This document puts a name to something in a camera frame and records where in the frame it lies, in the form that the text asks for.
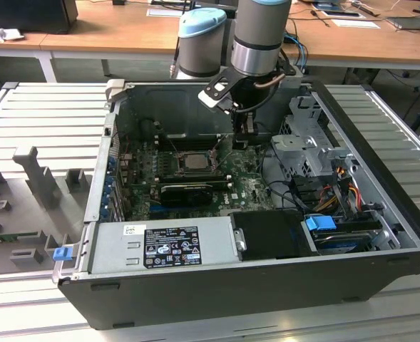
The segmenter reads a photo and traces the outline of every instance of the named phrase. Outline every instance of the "yellow wire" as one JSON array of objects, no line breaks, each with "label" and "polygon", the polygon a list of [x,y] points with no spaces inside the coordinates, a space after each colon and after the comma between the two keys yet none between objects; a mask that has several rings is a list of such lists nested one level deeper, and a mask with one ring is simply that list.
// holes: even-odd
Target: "yellow wire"
[{"label": "yellow wire", "polygon": [[330,205],[332,205],[333,203],[335,203],[337,201],[337,197],[336,196],[333,196],[331,199],[329,199],[327,202],[325,202],[322,206],[320,206],[320,207],[318,207],[317,209],[316,209],[316,211],[318,212],[318,211],[321,211],[321,210],[323,210],[323,209],[325,209],[325,208],[327,208],[327,207],[329,207]]}]

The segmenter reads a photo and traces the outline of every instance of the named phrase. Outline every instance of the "table surface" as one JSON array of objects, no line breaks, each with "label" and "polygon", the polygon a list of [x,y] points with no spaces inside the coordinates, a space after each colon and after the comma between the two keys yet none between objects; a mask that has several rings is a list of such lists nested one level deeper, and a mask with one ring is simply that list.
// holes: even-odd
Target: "table surface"
[{"label": "table surface", "polygon": [[[388,9],[395,0],[365,0],[377,9]],[[385,16],[412,16],[419,1],[402,0],[393,11],[374,11]],[[178,18],[146,16],[147,4],[113,6],[111,1],[77,1],[78,20],[68,35],[27,33],[26,40],[0,43],[0,48],[40,48],[48,51],[88,51],[124,53],[166,53],[175,51]],[[310,60],[372,61],[378,63],[420,64],[420,32],[396,31],[387,21],[376,21],[381,29],[343,28],[315,19],[309,4],[292,5],[291,19],[297,25],[300,41],[308,48]],[[293,21],[287,30],[294,33]],[[285,44],[289,56],[297,47]]]},{"label": "table surface", "polygon": [[147,4],[113,6],[111,1],[77,1],[77,6],[78,20],[70,34],[49,34],[41,43],[42,50],[129,53],[175,51],[179,18],[146,16]]}]

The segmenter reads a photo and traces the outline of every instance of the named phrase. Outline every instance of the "black plastic cover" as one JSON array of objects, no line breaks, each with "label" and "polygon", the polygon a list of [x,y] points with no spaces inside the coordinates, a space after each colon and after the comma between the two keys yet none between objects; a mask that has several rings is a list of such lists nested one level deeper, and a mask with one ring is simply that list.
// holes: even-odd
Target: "black plastic cover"
[{"label": "black plastic cover", "polygon": [[304,235],[300,216],[293,210],[234,212],[233,229],[241,229],[247,249],[242,260],[308,257],[311,250]]}]

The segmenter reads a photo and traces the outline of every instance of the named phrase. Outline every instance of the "computer case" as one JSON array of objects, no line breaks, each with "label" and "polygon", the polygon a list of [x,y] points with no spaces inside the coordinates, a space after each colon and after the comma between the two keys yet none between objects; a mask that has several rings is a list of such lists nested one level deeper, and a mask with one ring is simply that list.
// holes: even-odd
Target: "computer case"
[{"label": "computer case", "polygon": [[75,0],[0,0],[0,27],[65,34],[78,16]]}]

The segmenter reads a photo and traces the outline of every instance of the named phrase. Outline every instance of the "paper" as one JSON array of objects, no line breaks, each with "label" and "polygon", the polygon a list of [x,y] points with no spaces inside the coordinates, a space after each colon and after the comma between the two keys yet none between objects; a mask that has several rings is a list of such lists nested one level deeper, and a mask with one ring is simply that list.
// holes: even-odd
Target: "paper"
[{"label": "paper", "polygon": [[16,28],[7,28],[3,29],[0,28],[0,42],[3,43],[5,41],[12,41],[14,39],[21,39],[24,38],[24,36],[19,33],[19,31]]},{"label": "paper", "polygon": [[361,29],[380,29],[373,21],[360,21],[360,20],[344,20],[332,19],[335,25],[340,27],[356,27]]},{"label": "paper", "polygon": [[181,10],[170,10],[170,9],[148,9],[146,11],[146,16],[168,16],[180,18],[183,11]]}]

